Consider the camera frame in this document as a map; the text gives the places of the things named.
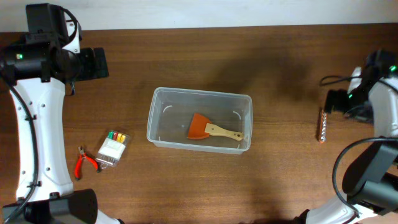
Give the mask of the orange socket bit rail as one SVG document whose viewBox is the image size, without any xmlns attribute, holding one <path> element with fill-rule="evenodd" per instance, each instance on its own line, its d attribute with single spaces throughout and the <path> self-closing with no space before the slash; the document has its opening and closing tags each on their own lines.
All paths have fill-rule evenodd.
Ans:
<svg viewBox="0 0 398 224">
<path fill-rule="evenodd" d="M 322 144 L 326 141 L 327 113 L 320 110 L 318 122 L 318 141 Z"/>
</svg>

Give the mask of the clear case coloured bits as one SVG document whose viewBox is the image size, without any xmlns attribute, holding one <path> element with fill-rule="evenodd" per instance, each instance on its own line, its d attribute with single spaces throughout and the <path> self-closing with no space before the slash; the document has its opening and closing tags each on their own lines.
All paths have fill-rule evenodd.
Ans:
<svg viewBox="0 0 398 224">
<path fill-rule="evenodd" d="M 116 167 L 130 138 L 125 133 L 110 130 L 95 158 L 99 168 Z"/>
</svg>

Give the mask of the orange scraper wooden handle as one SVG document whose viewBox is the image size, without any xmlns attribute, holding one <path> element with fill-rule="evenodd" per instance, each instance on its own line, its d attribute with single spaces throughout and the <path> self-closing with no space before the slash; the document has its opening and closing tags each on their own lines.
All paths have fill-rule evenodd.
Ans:
<svg viewBox="0 0 398 224">
<path fill-rule="evenodd" d="M 193 115 L 187 138 L 192 140 L 206 139 L 210 136 L 221 136 L 231 138 L 236 141 L 243 140 L 244 134 L 241 132 L 230 131 L 213 124 L 207 117 L 195 113 Z"/>
</svg>

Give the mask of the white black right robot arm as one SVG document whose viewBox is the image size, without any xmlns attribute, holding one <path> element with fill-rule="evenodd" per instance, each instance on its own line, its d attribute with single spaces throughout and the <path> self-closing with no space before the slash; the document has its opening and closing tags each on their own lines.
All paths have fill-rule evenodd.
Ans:
<svg viewBox="0 0 398 224">
<path fill-rule="evenodd" d="M 372 124 L 374 137 L 355 141 L 336 158 L 332 170 L 335 197 L 306 210 L 294 223 L 358 223 L 397 212 L 397 55 L 379 49 L 349 77 L 327 76 L 320 86 L 349 82 L 329 90 L 320 113 L 319 140 L 325 140 L 326 116 L 340 111 L 348 119 Z"/>
</svg>

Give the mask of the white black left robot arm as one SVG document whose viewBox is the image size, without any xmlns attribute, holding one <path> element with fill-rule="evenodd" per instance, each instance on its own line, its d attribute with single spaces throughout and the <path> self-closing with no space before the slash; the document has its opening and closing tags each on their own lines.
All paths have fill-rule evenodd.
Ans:
<svg viewBox="0 0 398 224">
<path fill-rule="evenodd" d="M 16 201 L 5 223 L 116 223 L 91 189 L 75 190 L 63 134 L 65 87 L 109 75 L 102 48 L 81 48 L 81 26 L 62 6 L 29 4 L 28 31 L 1 50 L 1 78 L 12 96 L 19 138 Z"/>
</svg>

